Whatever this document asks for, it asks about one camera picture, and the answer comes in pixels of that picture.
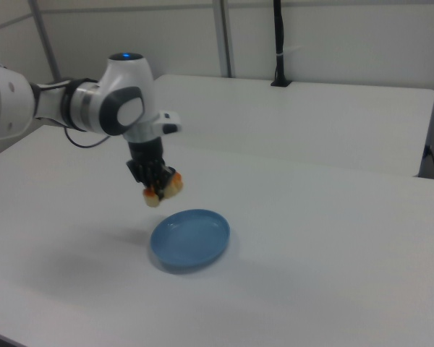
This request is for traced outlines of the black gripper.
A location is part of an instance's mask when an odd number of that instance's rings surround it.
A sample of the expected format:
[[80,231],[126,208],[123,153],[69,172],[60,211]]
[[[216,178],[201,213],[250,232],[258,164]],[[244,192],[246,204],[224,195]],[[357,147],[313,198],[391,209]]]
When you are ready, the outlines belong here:
[[128,143],[131,160],[127,167],[134,179],[142,184],[152,184],[159,200],[165,197],[165,189],[170,184],[176,170],[165,164],[163,143],[160,137],[147,142]]

